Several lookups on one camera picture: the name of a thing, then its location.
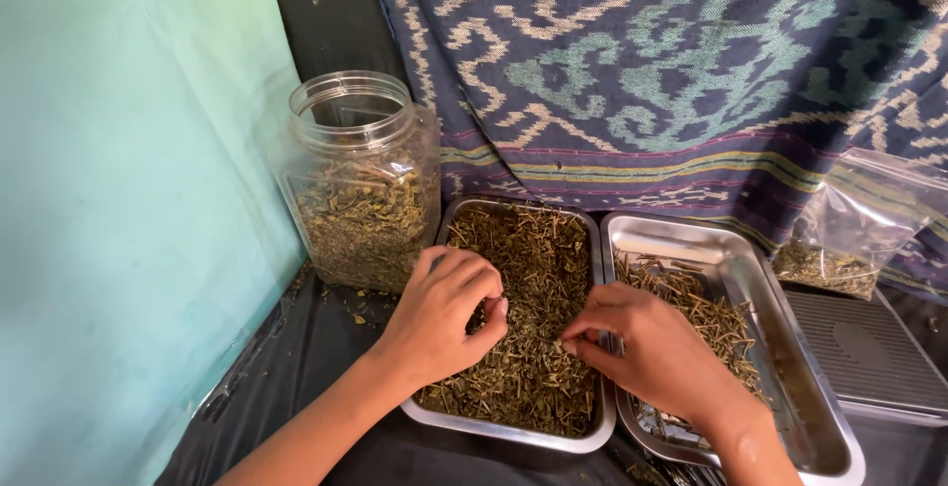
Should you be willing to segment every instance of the right hand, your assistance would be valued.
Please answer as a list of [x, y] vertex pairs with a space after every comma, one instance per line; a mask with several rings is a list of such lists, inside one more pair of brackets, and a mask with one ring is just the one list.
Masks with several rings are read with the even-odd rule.
[[[595, 344], [599, 330], [622, 337], [622, 358]], [[625, 391], [703, 432], [721, 422], [770, 417], [684, 315], [642, 289], [621, 282], [593, 287], [562, 340], [567, 352]]]

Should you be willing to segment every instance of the jar of dried herbs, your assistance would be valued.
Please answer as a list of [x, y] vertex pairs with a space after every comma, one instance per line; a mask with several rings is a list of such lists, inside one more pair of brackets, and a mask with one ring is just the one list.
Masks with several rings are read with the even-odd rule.
[[434, 114], [373, 71], [307, 81], [290, 109], [269, 160], [319, 278], [402, 291], [441, 217]]

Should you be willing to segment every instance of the bag of dried herbs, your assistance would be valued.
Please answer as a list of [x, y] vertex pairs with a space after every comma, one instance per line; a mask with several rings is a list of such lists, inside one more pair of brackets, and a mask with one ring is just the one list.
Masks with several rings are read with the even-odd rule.
[[940, 216], [948, 173], [893, 155], [850, 149], [817, 186], [774, 259], [788, 280], [869, 300], [879, 272]]

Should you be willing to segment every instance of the blue patterned cloth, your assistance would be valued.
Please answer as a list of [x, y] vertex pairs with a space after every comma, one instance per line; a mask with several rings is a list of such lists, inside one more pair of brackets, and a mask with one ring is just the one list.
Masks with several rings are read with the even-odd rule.
[[[948, 168], [948, 0], [381, 1], [449, 198], [716, 221], [774, 252], [849, 146]], [[948, 302], [948, 221], [883, 280]]]

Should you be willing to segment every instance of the left hand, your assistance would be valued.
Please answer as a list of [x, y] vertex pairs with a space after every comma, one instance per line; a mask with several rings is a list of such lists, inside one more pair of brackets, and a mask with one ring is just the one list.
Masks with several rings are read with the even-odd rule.
[[[396, 371], [409, 395], [450, 377], [479, 362], [507, 333], [503, 293], [501, 274], [477, 253], [424, 249], [392, 319], [367, 355]], [[483, 299], [487, 323], [468, 335], [465, 325]]]

